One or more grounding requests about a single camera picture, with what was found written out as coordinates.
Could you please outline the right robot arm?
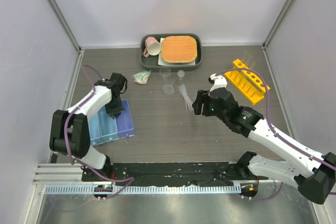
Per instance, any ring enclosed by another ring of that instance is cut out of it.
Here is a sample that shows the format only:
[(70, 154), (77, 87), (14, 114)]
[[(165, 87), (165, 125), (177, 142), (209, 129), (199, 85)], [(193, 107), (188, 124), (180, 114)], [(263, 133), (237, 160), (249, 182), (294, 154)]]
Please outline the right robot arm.
[(309, 201), (322, 205), (335, 185), (335, 154), (314, 151), (283, 134), (256, 110), (238, 105), (226, 88), (199, 90), (192, 104), (196, 115), (215, 116), (232, 132), (267, 147), (285, 160), (272, 161), (245, 153), (237, 166), (242, 179), (268, 177), (296, 188)]

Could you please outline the clear glass beaker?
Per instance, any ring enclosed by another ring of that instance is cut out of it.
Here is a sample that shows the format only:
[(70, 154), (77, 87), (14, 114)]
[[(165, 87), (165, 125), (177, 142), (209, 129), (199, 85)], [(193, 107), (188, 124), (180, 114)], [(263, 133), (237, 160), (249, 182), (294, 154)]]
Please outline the clear glass beaker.
[(161, 67), (160, 75), (164, 82), (168, 82), (170, 80), (171, 70), (169, 67)]

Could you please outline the yellow test tube rack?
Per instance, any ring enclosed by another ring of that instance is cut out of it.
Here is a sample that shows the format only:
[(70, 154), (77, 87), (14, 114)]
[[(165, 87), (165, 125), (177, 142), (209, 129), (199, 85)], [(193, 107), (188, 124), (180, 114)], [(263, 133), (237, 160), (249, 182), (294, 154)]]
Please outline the yellow test tube rack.
[(249, 69), (240, 59), (233, 61), (235, 70), (226, 72), (224, 77), (239, 90), (244, 97), (252, 104), (256, 105), (265, 98), (266, 89), (261, 79), (251, 71), (241, 70)]

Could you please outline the clear glass test tube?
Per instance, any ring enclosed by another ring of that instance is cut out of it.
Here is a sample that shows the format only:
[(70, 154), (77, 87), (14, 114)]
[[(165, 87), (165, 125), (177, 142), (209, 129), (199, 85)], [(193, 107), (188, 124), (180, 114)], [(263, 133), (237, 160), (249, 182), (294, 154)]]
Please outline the clear glass test tube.
[(244, 65), (246, 67), (248, 67), (249, 62), (250, 62), (250, 56), (249, 56), (249, 52), (248, 51), (244, 51), (244, 56), (243, 56), (242, 62), (244, 63)]
[(253, 62), (251, 63), (250, 69), (251, 69), (252, 71), (255, 71), (255, 66), (256, 66), (256, 63), (253, 61)]
[(250, 68), (251, 63), (254, 61), (254, 55), (250, 53), (249, 56), (250, 56), (250, 62), (249, 62), (248, 68)]

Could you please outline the blue three-compartment organizer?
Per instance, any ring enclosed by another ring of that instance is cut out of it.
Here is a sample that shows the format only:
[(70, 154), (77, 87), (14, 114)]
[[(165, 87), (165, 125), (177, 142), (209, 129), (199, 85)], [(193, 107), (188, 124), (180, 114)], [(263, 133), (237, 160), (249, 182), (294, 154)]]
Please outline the blue three-compartment organizer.
[(122, 100), (124, 110), (113, 119), (102, 107), (89, 122), (90, 141), (92, 146), (114, 142), (135, 135), (128, 100)]

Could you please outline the clear glass stoppered bottle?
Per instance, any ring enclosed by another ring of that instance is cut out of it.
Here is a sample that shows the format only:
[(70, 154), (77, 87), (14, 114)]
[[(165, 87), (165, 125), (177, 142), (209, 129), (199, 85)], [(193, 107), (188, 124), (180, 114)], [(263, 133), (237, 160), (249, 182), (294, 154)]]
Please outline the clear glass stoppered bottle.
[(177, 76), (180, 80), (182, 80), (185, 77), (185, 72), (183, 70), (179, 70), (177, 72)]

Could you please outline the plastic glove packet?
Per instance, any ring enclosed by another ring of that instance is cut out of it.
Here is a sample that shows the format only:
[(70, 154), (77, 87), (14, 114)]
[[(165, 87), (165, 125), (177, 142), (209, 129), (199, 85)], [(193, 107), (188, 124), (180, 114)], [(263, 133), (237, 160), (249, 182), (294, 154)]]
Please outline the plastic glove packet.
[(137, 84), (147, 84), (151, 70), (143, 70), (133, 75), (133, 81)]

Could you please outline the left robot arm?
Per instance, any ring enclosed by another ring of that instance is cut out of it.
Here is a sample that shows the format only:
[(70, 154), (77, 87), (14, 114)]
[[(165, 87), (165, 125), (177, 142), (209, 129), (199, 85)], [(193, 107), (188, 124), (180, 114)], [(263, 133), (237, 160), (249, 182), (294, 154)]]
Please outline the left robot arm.
[(98, 80), (91, 91), (77, 104), (66, 110), (53, 113), (49, 148), (53, 152), (67, 155), (84, 166), (91, 167), (98, 180), (105, 182), (112, 174), (110, 158), (96, 150), (90, 140), (89, 122), (105, 108), (107, 116), (116, 119), (124, 110), (120, 95), (125, 93), (128, 81), (120, 73), (113, 73), (109, 79)]

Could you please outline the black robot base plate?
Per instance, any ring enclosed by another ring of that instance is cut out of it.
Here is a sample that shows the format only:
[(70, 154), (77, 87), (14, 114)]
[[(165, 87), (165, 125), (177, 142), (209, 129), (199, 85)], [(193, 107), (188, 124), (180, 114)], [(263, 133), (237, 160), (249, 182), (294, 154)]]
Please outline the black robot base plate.
[(113, 163), (106, 174), (99, 173), (117, 180), (119, 186), (124, 186), (126, 179), (133, 177), (131, 186), (140, 187), (224, 186), (232, 185), (235, 180), (267, 179), (230, 162)]

